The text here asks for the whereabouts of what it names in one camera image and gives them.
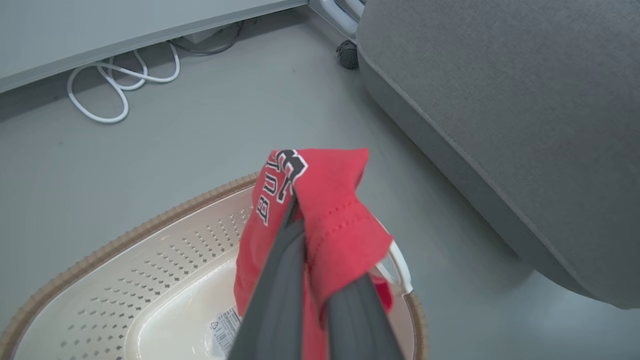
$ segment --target power cord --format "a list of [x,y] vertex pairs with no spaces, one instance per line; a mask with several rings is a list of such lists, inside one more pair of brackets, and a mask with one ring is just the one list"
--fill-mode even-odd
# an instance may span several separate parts
[[[69,99],[71,99],[71,102],[74,103],[76,108],[78,108],[78,110],[80,110],[83,114],[85,114],[89,119],[95,120],[97,122],[101,122],[103,124],[115,124],[116,122],[122,121],[129,114],[129,101],[127,101],[127,97],[124,95],[124,91],[131,91],[131,90],[138,89],[142,85],[144,85],[146,81],[151,81],[154,83],[170,83],[171,81],[175,80],[180,74],[180,59],[178,59],[178,53],[175,51],[175,47],[173,45],[169,44],[169,46],[171,47],[171,51],[173,52],[173,59],[175,60],[175,72],[170,77],[155,78],[154,76],[147,75],[148,74],[147,64],[145,64],[145,62],[142,60],[142,57],[140,57],[140,54],[138,54],[138,50],[134,50],[133,54],[138,59],[138,62],[140,62],[140,65],[142,65],[142,74],[125,69],[123,67],[119,67],[118,65],[113,65],[114,56],[109,58],[108,63],[104,63],[102,61],[96,61],[94,63],[89,63],[86,65],[77,67],[71,72],[71,75],[69,75],[69,80],[67,80],[67,94],[69,95]],[[96,116],[91,112],[89,112],[76,99],[76,96],[74,95],[74,89],[73,89],[74,80],[76,79],[76,76],[78,75],[78,73],[80,73],[82,70],[88,67],[97,67],[98,71],[100,72],[100,75],[102,75],[102,77],[104,77],[104,79],[109,84],[111,84],[114,90],[116,90],[116,92],[120,96],[120,100],[122,100],[122,105],[124,106],[124,109],[122,110],[122,113],[120,115],[113,118]],[[103,68],[109,69],[108,70],[109,73],[108,74],[105,73]],[[122,72],[127,75],[134,76],[140,80],[136,84],[131,86],[120,85],[113,79],[114,70]]]
[[[86,64],[86,65],[82,65],[80,67],[77,67],[71,72],[71,75],[69,75],[69,79],[67,80],[67,94],[69,95],[69,99],[71,99],[71,102],[76,106],[76,108],[78,108],[78,110],[80,110],[83,114],[85,114],[89,119],[95,120],[97,122],[101,122],[103,124],[115,124],[117,122],[120,122],[124,118],[126,118],[127,115],[129,114],[129,101],[127,101],[127,97],[124,94],[125,91],[132,91],[132,90],[139,89],[147,81],[151,81],[153,83],[162,83],[162,84],[164,84],[164,83],[170,83],[171,81],[175,80],[178,77],[178,75],[180,74],[180,59],[178,58],[178,53],[175,50],[176,47],[178,47],[179,49],[188,51],[190,53],[195,53],[195,54],[200,54],[200,55],[220,54],[223,51],[229,50],[236,43],[236,40],[237,40],[238,36],[240,35],[240,32],[242,32],[242,30],[243,30],[244,21],[237,22],[237,23],[235,23],[235,25],[237,26],[237,31],[236,31],[233,39],[231,40],[231,42],[229,44],[227,44],[227,45],[225,45],[223,47],[220,47],[219,49],[213,49],[213,50],[192,49],[192,48],[188,48],[188,47],[176,44],[174,42],[174,40],[168,41],[169,47],[171,47],[171,51],[173,53],[173,59],[175,60],[175,72],[173,73],[173,75],[171,75],[168,78],[156,78],[154,76],[149,76],[147,64],[144,62],[144,60],[142,60],[142,57],[138,53],[138,50],[134,50],[133,51],[133,55],[135,55],[136,59],[138,60],[138,62],[142,66],[142,73],[141,74],[138,73],[138,72],[135,72],[135,71],[131,71],[129,69],[125,69],[123,67],[119,67],[118,65],[113,65],[114,56],[110,57],[108,62],[106,62],[106,63],[104,61],[96,61],[96,62],[93,62],[93,63],[89,63],[89,64]],[[97,67],[98,68],[98,72],[100,72],[100,75],[102,75],[102,77],[104,77],[104,79],[114,88],[114,90],[116,90],[116,92],[120,96],[120,100],[122,100],[122,105],[124,107],[123,110],[122,110],[122,113],[120,115],[118,115],[116,117],[113,117],[113,118],[99,117],[99,116],[91,113],[90,111],[88,111],[77,100],[76,96],[74,95],[74,90],[73,90],[74,80],[76,79],[76,76],[82,70],[87,69],[89,67]],[[129,86],[120,85],[113,79],[113,71],[114,70],[122,72],[122,73],[130,75],[130,76],[134,76],[134,77],[136,77],[136,78],[138,78],[140,80],[137,83],[133,84],[133,85],[129,85]]]

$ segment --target wicker-pattern rim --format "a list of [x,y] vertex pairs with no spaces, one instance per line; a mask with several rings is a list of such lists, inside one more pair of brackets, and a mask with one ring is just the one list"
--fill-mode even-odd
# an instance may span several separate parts
[[[62,272],[53,280],[49,281],[45,286],[42,286],[22,305],[2,333],[0,337],[0,360],[11,360],[13,358],[17,345],[20,343],[29,325],[31,325],[31,322],[45,306],[65,289],[127,250],[129,247],[132,247],[166,226],[229,195],[250,188],[255,184],[258,174],[258,172],[255,172],[244,176],[200,194],[189,201],[183,202],[92,252],[89,256],[67,269],[67,271]],[[415,330],[415,358],[418,360],[426,360],[428,358],[429,348],[428,328],[422,304],[415,294],[415,291],[405,296],[405,298]]]

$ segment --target gray floor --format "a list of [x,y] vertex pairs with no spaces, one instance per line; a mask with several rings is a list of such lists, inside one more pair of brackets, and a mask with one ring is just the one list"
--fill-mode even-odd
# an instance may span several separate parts
[[[260,169],[274,148],[368,147],[358,194],[396,237],[429,320],[431,358],[638,359],[640,311],[566,291],[522,263],[368,97],[335,45],[279,13],[213,57],[181,53],[167,85],[89,121],[66,75],[0,95],[0,327],[41,285],[118,235]],[[165,45],[142,51],[170,74]],[[79,99],[119,100],[97,73]]]

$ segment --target white desk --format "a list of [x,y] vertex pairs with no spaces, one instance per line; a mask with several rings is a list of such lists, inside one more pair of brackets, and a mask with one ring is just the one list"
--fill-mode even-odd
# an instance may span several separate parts
[[0,93],[114,54],[306,3],[0,1]]

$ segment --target white cable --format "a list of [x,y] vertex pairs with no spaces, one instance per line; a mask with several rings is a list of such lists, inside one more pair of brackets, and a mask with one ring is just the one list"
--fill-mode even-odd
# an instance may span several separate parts
[[[78,110],[80,110],[83,114],[89,117],[89,119],[95,120],[97,122],[102,122],[105,124],[115,124],[116,122],[122,121],[129,114],[129,101],[127,101],[127,97],[124,95],[124,91],[131,91],[131,90],[138,89],[142,85],[144,85],[146,81],[151,81],[153,83],[169,83],[175,80],[180,74],[180,60],[178,59],[178,53],[176,52],[175,47],[171,45],[171,43],[169,43],[169,46],[171,47],[171,51],[173,52],[173,59],[175,60],[175,72],[170,77],[155,78],[154,76],[149,76],[147,64],[145,64],[145,62],[142,60],[142,57],[140,57],[140,54],[138,54],[138,51],[134,50],[133,51],[134,55],[140,62],[140,65],[142,65],[142,74],[125,69],[123,67],[119,67],[118,65],[113,65],[113,56],[109,58],[109,63],[96,61],[94,63],[77,67],[71,72],[71,75],[69,75],[69,80],[67,81],[67,93],[69,95],[69,99],[71,99],[71,102],[74,103],[76,108],[78,108]],[[122,113],[120,115],[110,119],[96,116],[90,113],[86,108],[84,108],[84,106],[82,106],[80,102],[76,99],[76,96],[74,95],[74,91],[73,91],[74,80],[78,75],[78,73],[80,73],[82,70],[88,67],[97,67],[102,77],[104,77],[104,79],[106,79],[106,81],[109,84],[111,84],[113,89],[116,90],[116,92],[120,96],[120,99],[122,100],[122,105],[124,106],[124,109],[122,110]],[[104,72],[103,68],[108,69],[108,74]],[[113,70],[122,72],[127,75],[134,76],[140,80],[131,86],[120,85],[113,79]]]

